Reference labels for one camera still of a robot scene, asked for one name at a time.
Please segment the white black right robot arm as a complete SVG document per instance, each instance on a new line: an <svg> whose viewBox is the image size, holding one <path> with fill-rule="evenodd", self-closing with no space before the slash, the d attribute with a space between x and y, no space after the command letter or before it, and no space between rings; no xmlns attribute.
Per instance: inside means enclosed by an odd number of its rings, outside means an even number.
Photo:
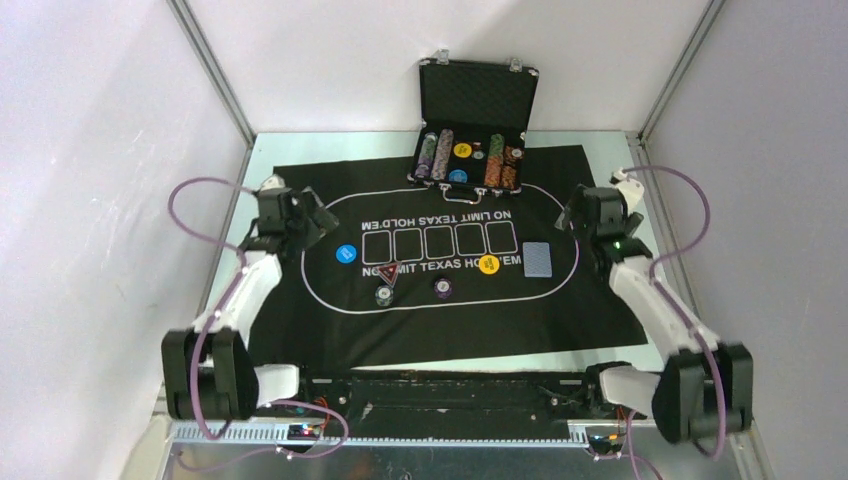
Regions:
<svg viewBox="0 0 848 480"><path fill-rule="evenodd" d="M753 357L741 343L722 341L658 275L653 256L635 235L645 188L633 169L615 171L607 187L580 185L558 226L571 232L594 276L624 303L653 342L663 369L643 371L624 361L588 367L581 402L606 418L620 406L654 420L671 444L730 434L753 423Z"/></svg>

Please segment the blue round button chip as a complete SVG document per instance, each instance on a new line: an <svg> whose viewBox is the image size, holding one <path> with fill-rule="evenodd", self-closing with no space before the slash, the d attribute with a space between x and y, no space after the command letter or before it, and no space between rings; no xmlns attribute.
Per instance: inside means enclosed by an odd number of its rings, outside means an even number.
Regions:
<svg viewBox="0 0 848 480"><path fill-rule="evenodd" d="M358 250L352 244L340 245L335 252L335 258L341 264L352 264L357 257Z"/></svg>

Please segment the yellow round button chip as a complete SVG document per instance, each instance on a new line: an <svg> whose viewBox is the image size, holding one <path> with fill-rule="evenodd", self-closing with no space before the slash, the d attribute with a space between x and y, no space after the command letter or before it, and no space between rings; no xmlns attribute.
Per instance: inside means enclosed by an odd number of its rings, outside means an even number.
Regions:
<svg viewBox="0 0 848 480"><path fill-rule="evenodd" d="M494 275L500 270L501 262L494 255L483 255L479 258L478 268L485 275Z"/></svg>

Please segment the blue card deck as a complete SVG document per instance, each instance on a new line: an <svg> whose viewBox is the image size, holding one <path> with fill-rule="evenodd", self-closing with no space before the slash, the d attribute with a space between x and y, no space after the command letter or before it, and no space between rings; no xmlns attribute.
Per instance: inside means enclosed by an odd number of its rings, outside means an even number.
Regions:
<svg viewBox="0 0 848 480"><path fill-rule="evenodd" d="M551 278L553 276L550 244L524 242L522 244L523 271L526 278Z"/></svg>

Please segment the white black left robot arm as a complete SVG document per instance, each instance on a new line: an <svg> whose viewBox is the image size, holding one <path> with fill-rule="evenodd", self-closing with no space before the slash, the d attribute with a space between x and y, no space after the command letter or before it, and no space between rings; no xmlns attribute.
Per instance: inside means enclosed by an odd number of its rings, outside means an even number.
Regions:
<svg viewBox="0 0 848 480"><path fill-rule="evenodd" d="M236 256L230 283L190 327L169 331L161 343L167 412L201 427L210 420L248 420L276 401L290 415L304 416L316 403L316 390L300 379L298 367L254 363L250 333L285 262L339 221L312 188L294 189L278 175L238 190L254 198L258 213L239 243L220 244Z"/></svg>

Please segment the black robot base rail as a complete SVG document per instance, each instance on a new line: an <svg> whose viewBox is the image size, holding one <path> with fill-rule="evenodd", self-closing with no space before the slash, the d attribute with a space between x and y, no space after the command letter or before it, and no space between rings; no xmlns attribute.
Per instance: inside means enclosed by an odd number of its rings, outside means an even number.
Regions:
<svg viewBox="0 0 848 480"><path fill-rule="evenodd" d="M354 440L564 440L582 421L622 432L629 409L585 373L368 371L309 374L296 396L341 414Z"/></svg>

